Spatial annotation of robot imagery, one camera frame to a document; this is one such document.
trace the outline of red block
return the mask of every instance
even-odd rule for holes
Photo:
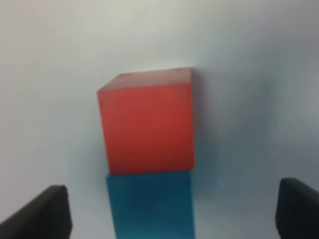
[[[122,74],[98,99],[111,175],[194,167],[191,68]]]

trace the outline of cube top face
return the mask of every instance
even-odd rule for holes
[[[191,80],[98,92],[111,175],[194,168]]]
[[[189,172],[107,178],[117,239],[194,239]]]
[[[191,68],[177,68],[172,70],[127,73],[118,75],[100,91],[118,90],[130,87],[158,86],[167,84],[190,83]]]

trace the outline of white background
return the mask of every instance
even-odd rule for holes
[[[0,221],[66,184],[72,238],[114,239],[96,91],[182,66],[197,238],[278,238],[279,180],[319,189],[317,0],[0,0]]]

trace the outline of blue cube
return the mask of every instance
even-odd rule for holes
[[[107,177],[117,239],[194,239],[190,172]]]

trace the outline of stacked blocks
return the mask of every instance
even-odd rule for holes
[[[98,91],[117,239],[193,239],[190,68],[122,74]]]

